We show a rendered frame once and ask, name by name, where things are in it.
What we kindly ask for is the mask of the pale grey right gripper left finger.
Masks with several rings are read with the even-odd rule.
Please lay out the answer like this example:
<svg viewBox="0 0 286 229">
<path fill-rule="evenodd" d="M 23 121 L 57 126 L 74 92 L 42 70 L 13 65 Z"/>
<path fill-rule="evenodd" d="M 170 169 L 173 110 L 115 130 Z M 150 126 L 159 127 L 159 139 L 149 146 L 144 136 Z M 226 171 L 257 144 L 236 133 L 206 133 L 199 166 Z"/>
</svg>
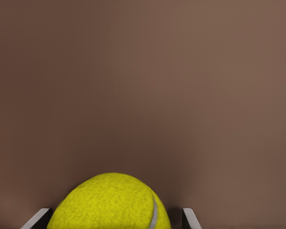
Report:
<svg viewBox="0 0 286 229">
<path fill-rule="evenodd" d="M 41 208 L 31 219 L 19 229 L 47 229 L 53 215 L 53 209 Z"/>
</svg>

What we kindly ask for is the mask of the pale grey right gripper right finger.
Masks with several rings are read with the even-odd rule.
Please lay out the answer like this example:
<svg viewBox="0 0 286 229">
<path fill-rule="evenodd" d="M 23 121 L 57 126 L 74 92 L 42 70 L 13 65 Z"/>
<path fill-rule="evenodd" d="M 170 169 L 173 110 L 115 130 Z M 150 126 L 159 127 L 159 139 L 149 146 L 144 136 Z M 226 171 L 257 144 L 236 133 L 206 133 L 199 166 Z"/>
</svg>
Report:
<svg viewBox="0 0 286 229">
<path fill-rule="evenodd" d="M 194 211 L 191 208 L 182 208 L 182 229 L 202 229 Z"/>
</svg>

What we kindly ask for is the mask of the yellow tennis ball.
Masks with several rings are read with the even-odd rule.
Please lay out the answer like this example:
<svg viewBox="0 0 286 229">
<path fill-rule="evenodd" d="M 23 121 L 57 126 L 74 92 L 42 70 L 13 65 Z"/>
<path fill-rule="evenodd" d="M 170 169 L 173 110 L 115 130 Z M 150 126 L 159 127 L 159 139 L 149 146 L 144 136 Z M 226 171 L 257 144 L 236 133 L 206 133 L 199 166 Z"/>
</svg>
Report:
<svg viewBox="0 0 286 229">
<path fill-rule="evenodd" d="M 57 206 L 47 229 L 172 229 L 157 194 L 121 173 L 96 175 Z"/>
</svg>

